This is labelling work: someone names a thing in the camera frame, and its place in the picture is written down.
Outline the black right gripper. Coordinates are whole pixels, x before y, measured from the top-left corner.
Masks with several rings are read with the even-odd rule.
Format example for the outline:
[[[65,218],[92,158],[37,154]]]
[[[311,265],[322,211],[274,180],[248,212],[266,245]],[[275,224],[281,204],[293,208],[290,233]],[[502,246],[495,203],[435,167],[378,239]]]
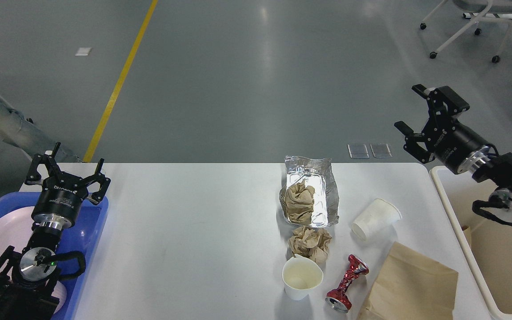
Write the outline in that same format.
[[[434,144],[433,153],[424,149],[420,143],[427,142],[421,133],[415,133],[403,121],[394,123],[394,127],[404,135],[404,150],[423,164],[439,159],[454,174],[468,170],[463,163],[475,152],[487,153],[492,144],[458,122],[459,114],[468,111],[470,106],[451,87],[427,88],[422,84],[412,86],[412,90],[426,100],[428,121],[422,129],[423,134],[442,132]]]

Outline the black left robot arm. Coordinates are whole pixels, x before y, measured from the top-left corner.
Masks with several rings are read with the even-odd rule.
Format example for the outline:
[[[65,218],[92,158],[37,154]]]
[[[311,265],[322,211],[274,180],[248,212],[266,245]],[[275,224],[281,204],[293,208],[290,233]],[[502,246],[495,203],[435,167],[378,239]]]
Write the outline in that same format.
[[[34,221],[26,247],[8,246],[0,255],[0,320],[49,320],[59,298],[52,295],[60,281],[75,279],[87,269],[81,251],[58,253],[62,233],[75,225],[84,200],[98,205],[111,180],[102,174],[105,162],[85,178],[64,172],[57,164],[60,143],[50,154],[35,154],[26,175],[28,185],[41,185],[31,213]]]

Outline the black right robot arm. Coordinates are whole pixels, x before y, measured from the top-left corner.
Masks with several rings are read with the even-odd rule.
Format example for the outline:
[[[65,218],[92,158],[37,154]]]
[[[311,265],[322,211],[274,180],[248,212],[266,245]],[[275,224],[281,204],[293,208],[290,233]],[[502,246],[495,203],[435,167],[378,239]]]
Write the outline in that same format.
[[[453,174],[469,172],[480,183],[491,180],[496,189],[488,200],[475,200],[472,211],[496,223],[512,227],[512,152],[501,155],[488,142],[459,121],[469,104],[449,86],[412,86],[428,105],[428,121],[415,133],[403,121],[394,125],[404,135],[404,150],[419,162],[441,161]]]

